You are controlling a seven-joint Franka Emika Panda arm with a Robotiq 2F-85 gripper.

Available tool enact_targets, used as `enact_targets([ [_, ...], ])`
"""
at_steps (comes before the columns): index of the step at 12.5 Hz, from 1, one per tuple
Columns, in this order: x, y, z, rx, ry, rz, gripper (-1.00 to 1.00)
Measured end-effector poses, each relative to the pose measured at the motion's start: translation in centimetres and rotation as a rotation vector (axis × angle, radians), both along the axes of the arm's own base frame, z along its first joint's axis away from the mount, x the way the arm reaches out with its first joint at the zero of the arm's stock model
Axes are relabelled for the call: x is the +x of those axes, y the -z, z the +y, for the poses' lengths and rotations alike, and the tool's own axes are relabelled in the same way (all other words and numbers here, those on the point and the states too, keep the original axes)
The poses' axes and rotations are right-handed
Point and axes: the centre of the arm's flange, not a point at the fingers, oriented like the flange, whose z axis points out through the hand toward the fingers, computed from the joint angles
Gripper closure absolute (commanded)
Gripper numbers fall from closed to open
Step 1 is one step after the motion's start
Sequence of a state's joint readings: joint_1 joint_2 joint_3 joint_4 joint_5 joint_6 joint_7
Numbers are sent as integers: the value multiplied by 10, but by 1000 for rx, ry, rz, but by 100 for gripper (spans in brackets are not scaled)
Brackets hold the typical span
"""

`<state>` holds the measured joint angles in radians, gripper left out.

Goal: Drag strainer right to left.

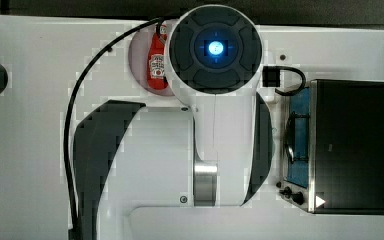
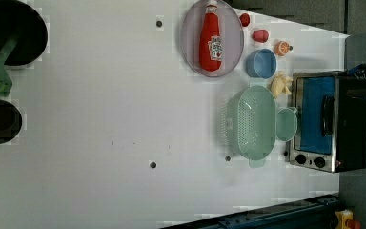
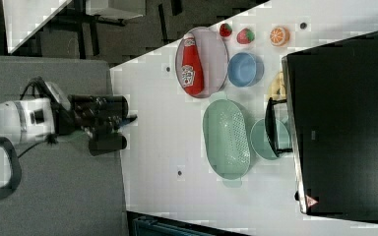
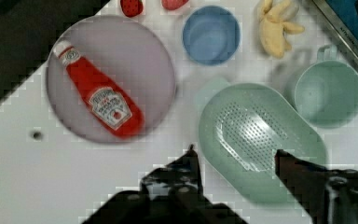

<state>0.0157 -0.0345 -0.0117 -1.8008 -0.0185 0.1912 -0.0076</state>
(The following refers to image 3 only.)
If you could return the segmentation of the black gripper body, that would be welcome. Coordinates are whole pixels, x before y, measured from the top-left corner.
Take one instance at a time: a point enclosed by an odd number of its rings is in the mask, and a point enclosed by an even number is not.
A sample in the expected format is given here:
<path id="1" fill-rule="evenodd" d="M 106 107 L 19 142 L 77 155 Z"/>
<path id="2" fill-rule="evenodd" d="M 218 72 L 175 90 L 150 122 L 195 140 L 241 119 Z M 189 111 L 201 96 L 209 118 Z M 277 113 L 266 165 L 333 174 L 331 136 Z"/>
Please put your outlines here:
<path id="1" fill-rule="evenodd" d="M 127 139 L 120 129 L 135 122 L 138 116 L 129 113 L 125 96 L 66 94 L 56 84 L 52 84 L 52 96 L 55 102 L 55 132 L 58 136 L 68 136 L 79 131 L 86 133 L 92 156 L 127 147 Z"/>

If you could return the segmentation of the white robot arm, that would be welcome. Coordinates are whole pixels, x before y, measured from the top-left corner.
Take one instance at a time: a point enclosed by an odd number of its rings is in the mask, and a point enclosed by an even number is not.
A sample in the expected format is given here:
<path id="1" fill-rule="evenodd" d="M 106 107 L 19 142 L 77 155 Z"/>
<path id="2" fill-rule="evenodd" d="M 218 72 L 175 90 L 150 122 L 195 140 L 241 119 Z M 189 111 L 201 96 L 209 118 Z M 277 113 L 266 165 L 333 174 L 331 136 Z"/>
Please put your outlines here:
<path id="1" fill-rule="evenodd" d="M 90 155 L 117 152 L 128 145 L 121 128 L 136 120 L 122 95 L 65 94 L 53 82 L 30 79 L 18 99 L 0 102 L 0 204 L 22 184 L 20 159 L 33 148 L 82 133 Z"/>

